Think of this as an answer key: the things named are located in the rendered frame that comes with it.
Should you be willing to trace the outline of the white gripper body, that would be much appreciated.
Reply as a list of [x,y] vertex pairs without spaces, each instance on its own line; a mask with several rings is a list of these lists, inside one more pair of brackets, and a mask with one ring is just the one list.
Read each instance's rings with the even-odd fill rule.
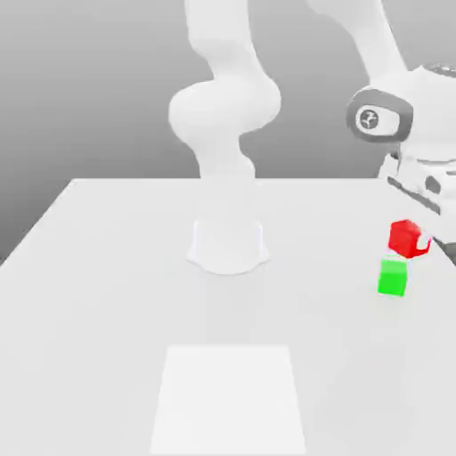
[[438,216],[443,214],[443,159],[417,159],[401,153],[387,153],[378,178]]

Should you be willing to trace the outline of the small red cube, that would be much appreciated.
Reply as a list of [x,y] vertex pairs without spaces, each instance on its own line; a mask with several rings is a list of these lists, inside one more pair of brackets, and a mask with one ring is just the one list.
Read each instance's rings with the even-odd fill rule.
[[410,219],[395,221],[390,225],[388,247],[406,259],[426,255],[431,237]]

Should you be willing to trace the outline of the small green cube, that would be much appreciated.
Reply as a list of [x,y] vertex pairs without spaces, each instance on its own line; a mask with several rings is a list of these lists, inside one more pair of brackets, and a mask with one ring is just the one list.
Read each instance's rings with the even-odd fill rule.
[[403,297],[407,287],[408,268],[404,261],[382,259],[380,263],[378,293]]

